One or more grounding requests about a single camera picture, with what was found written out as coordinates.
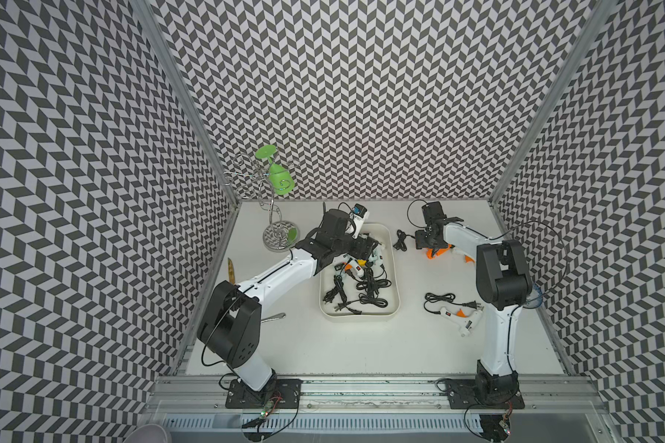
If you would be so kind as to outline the cream plastic storage box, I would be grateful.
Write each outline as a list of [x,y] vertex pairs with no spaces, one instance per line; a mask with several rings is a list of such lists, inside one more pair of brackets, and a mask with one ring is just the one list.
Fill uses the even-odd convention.
[[332,321],[386,320],[401,306],[391,231],[371,223],[360,238],[374,245],[367,260],[345,254],[321,272],[320,308]]

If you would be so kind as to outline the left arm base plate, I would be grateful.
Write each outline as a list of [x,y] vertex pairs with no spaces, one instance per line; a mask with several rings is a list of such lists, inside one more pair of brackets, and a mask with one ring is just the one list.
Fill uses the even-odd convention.
[[275,410],[295,410],[299,407],[303,381],[299,378],[271,380],[260,391],[253,391],[241,380],[232,380],[227,389],[226,409],[263,409],[273,401]]

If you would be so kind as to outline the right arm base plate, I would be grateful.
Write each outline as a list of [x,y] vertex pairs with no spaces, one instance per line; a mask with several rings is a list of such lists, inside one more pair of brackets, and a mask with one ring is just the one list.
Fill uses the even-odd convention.
[[526,408],[525,400],[515,383],[477,383],[467,378],[447,378],[443,391],[452,410],[465,410],[469,407],[480,409],[502,409],[509,405],[514,410]]

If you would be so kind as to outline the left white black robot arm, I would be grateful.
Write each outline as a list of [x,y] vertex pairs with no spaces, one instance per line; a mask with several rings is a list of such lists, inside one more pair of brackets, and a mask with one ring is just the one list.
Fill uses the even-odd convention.
[[249,280],[223,281],[212,291],[197,338],[204,350],[219,356],[252,391],[268,389],[275,372],[257,348],[262,314],[295,286],[311,279],[340,256],[367,260],[372,240],[360,235],[369,212],[357,204],[348,212],[330,209],[271,269]]

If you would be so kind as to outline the small white glue gun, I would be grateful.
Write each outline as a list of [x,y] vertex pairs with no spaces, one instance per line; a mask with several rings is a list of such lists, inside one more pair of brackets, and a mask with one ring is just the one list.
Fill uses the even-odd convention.
[[382,278],[385,275],[384,267],[382,258],[371,258],[370,260],[348,258],[342,263],[341,271],[361,281],[369,276],[374,279]]

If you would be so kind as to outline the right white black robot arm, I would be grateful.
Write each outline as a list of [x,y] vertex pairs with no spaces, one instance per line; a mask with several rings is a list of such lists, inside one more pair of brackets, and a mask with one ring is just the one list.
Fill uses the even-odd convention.
[[507,402],[519,391],[516,329],[532,292],[525,251],[517,240],[486,236],[446,215],[439,201],[425,202],[421,211],[425,225],[415,232],[416,248],[450,245],[475,262],[476,289],[486,306],[486,345],[474,391],[482,404]]

